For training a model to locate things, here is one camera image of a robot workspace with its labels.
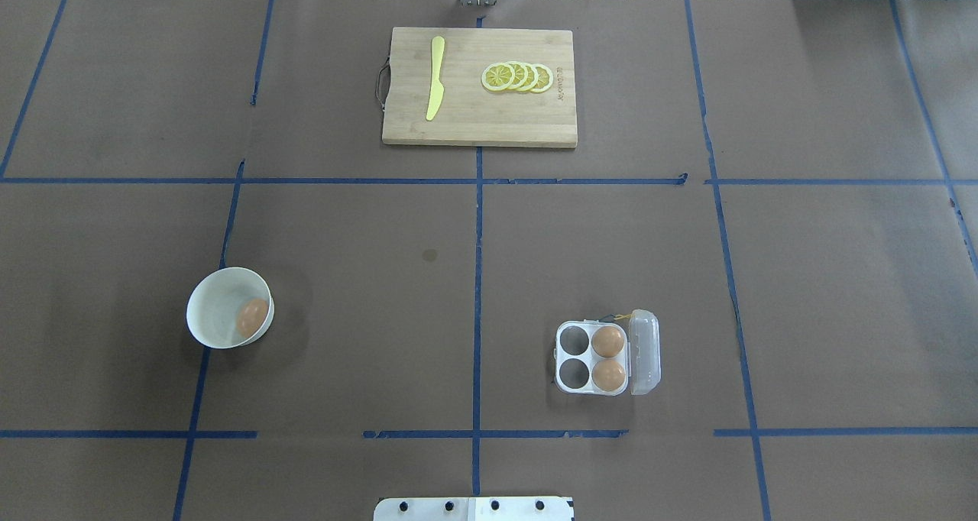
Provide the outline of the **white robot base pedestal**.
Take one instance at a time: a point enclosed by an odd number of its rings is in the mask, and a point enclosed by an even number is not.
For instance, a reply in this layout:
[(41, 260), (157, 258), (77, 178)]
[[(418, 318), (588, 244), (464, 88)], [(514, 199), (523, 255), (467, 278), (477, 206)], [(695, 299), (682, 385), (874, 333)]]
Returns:
[(574, 520), (571, 497), (391, 497), (374, 520)]

